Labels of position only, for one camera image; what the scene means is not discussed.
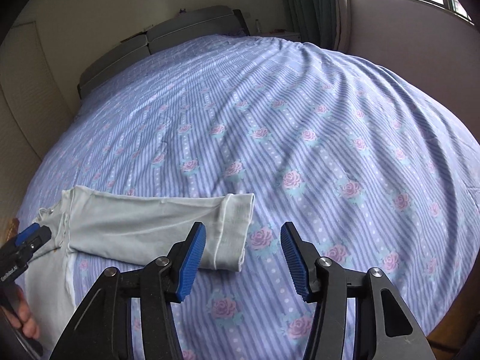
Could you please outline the person's left hand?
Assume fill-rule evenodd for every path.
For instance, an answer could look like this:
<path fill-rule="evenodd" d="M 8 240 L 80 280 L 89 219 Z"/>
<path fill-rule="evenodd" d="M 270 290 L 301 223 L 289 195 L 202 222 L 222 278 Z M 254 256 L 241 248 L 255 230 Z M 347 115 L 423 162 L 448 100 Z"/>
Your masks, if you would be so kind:
<path fill-rule="evenodd" d="M 40 327 L 30 311 L 29 304 L 25 299 L 22 288 L 16 285 L 15 289 L 15 298 L 18 301 L 18 309 L 16 314 L 12 314 L 5 307 L 2 307 L 1 310 L 13 328 L 22 330 L 22 333 L 27 338 L 32 338 L 38 341 L 41 333 Z"/>

